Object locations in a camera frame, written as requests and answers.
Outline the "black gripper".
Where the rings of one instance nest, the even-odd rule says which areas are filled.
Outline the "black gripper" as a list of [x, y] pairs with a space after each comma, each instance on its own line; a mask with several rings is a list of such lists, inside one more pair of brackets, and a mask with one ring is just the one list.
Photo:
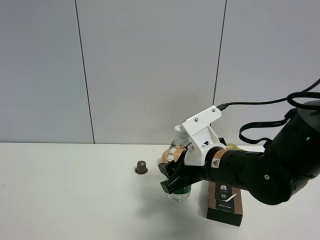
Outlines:
[[210, 150], [204, 155], [204, 165], [186, 165], [185, 160], [187, 154], [190, 153], [188, 148], [182, 148], [182, 152], [178, 155], [176, 160], [170, 162], [162, 162], [158, 164], [161, 174], [165, 180], [160, 182], [160, 186], [167, 194], [172, 194], [179, 189], [190, 186], [202, 180], [208, 180], [210, 174]]

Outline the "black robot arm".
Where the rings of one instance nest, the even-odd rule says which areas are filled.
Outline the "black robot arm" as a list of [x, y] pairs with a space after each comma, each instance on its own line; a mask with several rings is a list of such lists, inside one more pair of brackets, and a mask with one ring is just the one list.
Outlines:
[[265, 139], [264, 151], [231, 150], [220, 142], [211, 123], [221, 117], [211, 106], [190, 117], [182, 128], [189, 143], [178, 160], [160, 163], [166, 177], [164, 192], [208, 181], [248, 191], [255, 199], [277, 205], [286, 202], [320, 174], [320, 103], [291, 109], [274, 139]]

